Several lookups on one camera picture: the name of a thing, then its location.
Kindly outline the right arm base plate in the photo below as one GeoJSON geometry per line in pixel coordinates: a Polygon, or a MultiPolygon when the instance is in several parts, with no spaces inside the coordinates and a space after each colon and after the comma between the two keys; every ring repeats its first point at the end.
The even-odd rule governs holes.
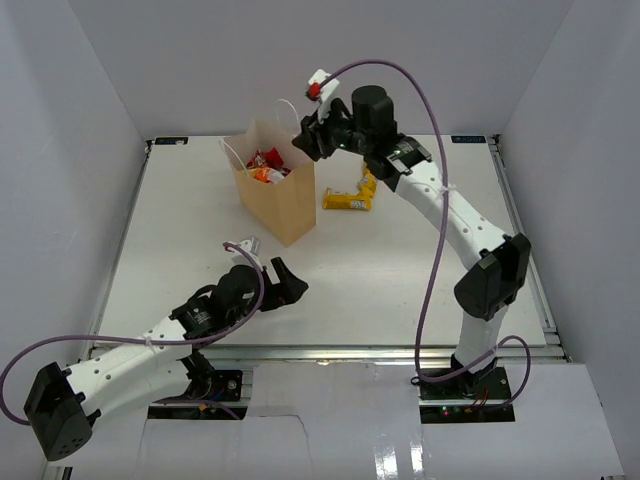
{"type": "Polygon", "coordinates": [[[463,377],[441,383],[425,383],[417,376],[411,384],[418,388],[423,425],[513,423],[512,405],[505,405],[511,388],[504,367],[496,367],[470,385],[463,377]]]}

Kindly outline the orange snack packet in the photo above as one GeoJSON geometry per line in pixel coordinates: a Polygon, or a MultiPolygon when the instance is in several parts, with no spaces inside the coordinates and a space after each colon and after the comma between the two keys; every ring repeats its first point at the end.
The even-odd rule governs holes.
{"type": "Polygon", "coordinates": [[[284,180],[290,171],[288,169],[277,170],[268,166],[257,167],[248,170],[249,176],[259,182],[275,185],[284,180]]]}

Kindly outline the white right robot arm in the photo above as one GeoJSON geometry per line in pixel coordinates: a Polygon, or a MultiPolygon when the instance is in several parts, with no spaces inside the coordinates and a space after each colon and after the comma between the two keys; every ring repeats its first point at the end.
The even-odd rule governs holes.
{"type": "Polygon", "coordinates": [[[472,399],[488,385],[496,361],[497,337],[508,307],[523,287],[531,244],[522,233],[509,235],[489,222],[462,195],[445,184],[445,168],[415,138],[399,132],[394,104],[377,85],[353,91],[346,106],[333,83],[312,82],[306,92],[316,111],[301,121],[292,143],[312,160],[336,150],[362,156],[374,177],[415,207],[450,245],[466,273],[454,287],[463,311],[451,365],[436,382],[452,384],[472,399]]]}

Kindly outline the small red triangular snack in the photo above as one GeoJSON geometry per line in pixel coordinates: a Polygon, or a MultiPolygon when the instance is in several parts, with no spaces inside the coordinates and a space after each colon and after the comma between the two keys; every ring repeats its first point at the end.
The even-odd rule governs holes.
{"type": "Polygon", "coordinates": [[[249,162],[248,169],[269,167],[275,170],[281,170],[284,167],[284,160],[277,148],[270,150],[256,150],[249,162]]]}

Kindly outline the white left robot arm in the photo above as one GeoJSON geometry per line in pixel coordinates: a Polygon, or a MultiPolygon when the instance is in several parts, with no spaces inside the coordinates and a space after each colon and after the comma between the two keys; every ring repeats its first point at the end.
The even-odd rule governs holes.
{"type": "Polygon", "coordinates": [[[100,356],[65,368],[41,368],[24,404],[45,458],[62,460],[89,442],[107,420],[165,398],[205,396],[215,370],[200,354],[212,336],[230,331],[250,313],[296,303],[308,284],[275,257],[278,281],[266,271],[235,265],[206,285],[142,336],[100,356]]]}

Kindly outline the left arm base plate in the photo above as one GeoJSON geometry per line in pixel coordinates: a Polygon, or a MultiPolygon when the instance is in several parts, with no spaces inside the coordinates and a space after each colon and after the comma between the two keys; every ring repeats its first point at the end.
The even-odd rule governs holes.
{"type": "Polygon", "coordinates": [[[247,408],[240,405],[243,372],[217,370],[213,377],[192,380],[186,391],[152,404],[149,420],[241,421],[247,408]]]}

